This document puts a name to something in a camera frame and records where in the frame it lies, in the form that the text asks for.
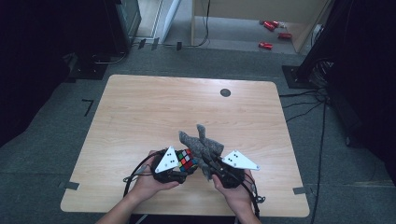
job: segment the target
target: gray cloth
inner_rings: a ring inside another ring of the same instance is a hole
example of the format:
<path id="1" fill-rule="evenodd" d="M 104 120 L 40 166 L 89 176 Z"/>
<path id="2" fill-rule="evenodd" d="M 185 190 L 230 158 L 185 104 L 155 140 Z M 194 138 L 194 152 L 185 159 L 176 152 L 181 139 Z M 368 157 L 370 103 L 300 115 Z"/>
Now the gray cloth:
<path id="1" fill-rule="evenodd" d="M 215 140 L 206 138 L 204 125 L 197 124 L 197 129 L 199 138 L 190 137 L 182 131 L 178 132 L 178 137 L 180 142 L 191 150 L 192 155 L 198 161 L 198 166 L 202 169 L 206 179 L 209 180 L 212 178 L 211 172 L 209 166 L 202 159 L 202 155 L 205 153 L 210 158 L 210 152 L 213 152 L 216 156 L 220 156 L 224 149 L 224 145 Z"/>

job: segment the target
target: gray carpet floor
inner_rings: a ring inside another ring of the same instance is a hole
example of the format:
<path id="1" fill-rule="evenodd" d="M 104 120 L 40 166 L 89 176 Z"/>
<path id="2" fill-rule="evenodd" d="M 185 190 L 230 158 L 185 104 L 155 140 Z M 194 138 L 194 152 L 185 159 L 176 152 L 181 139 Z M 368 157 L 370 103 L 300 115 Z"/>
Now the gray carpet floor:
<path id="1" fill-rule="evenodd" d="M 103 80 L 63 83 L 20 136 L 0 148 L 0 223 L 94 223 L 103 214 L 65 213 L 64 190 L 90 128 L 108 77 L 113 74 L 264 80 L 279 94 L 291 90 L 281 65 L 299 65 L 304 56 L 225 49 L 159 46 L 133 48 L 111 64 Z M 94 100 L 92 109 L 82 99 Z M 283 106 L 313 102 L 305 95 L 281 98 Z M 284 109 L 285 118 L 302 114 L 312 105 Z M 317 194 L 319 145 L 323 109 L 326 110 L 320 192 Z M 315 199 L 315 223 L 396 223 L 396 188 L 382 161 L 365 148 L 345 144 L 345 132 L 334 109 L 318 106 L 288 122 L 290 137 L 304 183 L 311 215 L 304 218 L 263 217 L 262 223 L 310 223 Z"/>

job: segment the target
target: black circular hole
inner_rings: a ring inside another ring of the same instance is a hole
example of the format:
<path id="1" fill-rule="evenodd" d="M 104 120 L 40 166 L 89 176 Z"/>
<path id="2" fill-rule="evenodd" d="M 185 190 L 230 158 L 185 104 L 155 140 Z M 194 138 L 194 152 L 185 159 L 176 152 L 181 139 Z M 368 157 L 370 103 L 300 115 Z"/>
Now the black circular hole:
<path id="1" fill-rule="evenodd" d="M 222 89 L 222 90 L 220 91 L 220 94 L 221 94 L 222 96 L 224 96 L 224 97 L 229 97 L 229 96 L 231 95 L 231 91 L 228 90 L 228 89 Z"/>

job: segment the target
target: red object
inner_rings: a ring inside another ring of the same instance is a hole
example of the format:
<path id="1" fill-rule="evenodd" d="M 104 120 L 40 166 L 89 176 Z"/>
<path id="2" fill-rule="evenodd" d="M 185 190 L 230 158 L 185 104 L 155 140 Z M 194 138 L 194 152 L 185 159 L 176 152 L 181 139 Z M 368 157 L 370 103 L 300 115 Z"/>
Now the red object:
<path id="1" fill-rule="evenodd" d="M 275 26 L 269 21 L 265 21 L 263 26 L 265 28 L 267 28 L 268 30 L 270 30 L 270 31 L 274 31 L 275 30 Z"/>
<path id="2" fill-rule="evenodd" d="M 275 28 L 279 27 L 279 21 L 269 21 Z"/>
<path id="3" fill-rule="evenodd" d="M 260 42 L 259 48 L 261 49 L 272 49 L 272 44 L 266 42 Z"/>
<path id="4" fill-rule="evenodd" d="M 291 34 L 289 33 L 279 33 L 277 38 L 281 38 L 281 39 L 291 39 Z"/>

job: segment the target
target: hand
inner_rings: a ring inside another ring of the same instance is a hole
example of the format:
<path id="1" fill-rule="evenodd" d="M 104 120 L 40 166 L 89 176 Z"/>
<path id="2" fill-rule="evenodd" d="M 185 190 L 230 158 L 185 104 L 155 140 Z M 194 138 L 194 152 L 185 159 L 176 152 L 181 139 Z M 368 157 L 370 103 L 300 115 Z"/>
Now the hand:
<path id="1" fill-rule="evenodd" d="M 146 166 L 146 169 L 144 170 L 143 174 L 151 174 L 151 170 L 149 168 L 149 165 L 152 164 L 154 160 L 154 157 L 151 157 L 148 159 L 143 166 Z M 178 186 L 178 182 L 170 182 L 170 183 L 160 183 L 157 180 L 155 180 L 152 175 L 141 175 L 137 178 L 136 183 L 134 184 L 134 187 L 129 191 L 127 196 L 129 194 L 133 194 L 134 197 L 137 197 L 137 199 L 140 202 L 143 202 L 152 196 L 156 194 L 158 191 L 163 190 L 163 189 L 172 189 L 176 186 Z"/>
<path id="2" fill-rule="evenodd" d="M 250 170 L 245 170 L 245 174 L 253 178 Z M 212 175 L 212 178 L 215 183 L 215 188 L 224 195 L 228 206 L 230 206 L 231 210 L 233 210 L 242 223 L 260 223 L 253 213 L 251 207 L 252 201 L 248 191 L 242 185 L 239 185 L 235 189 L 225 189 L 216 175 Z M 251 190 L 251 185 L 247 181 L 244 183 Z"/>

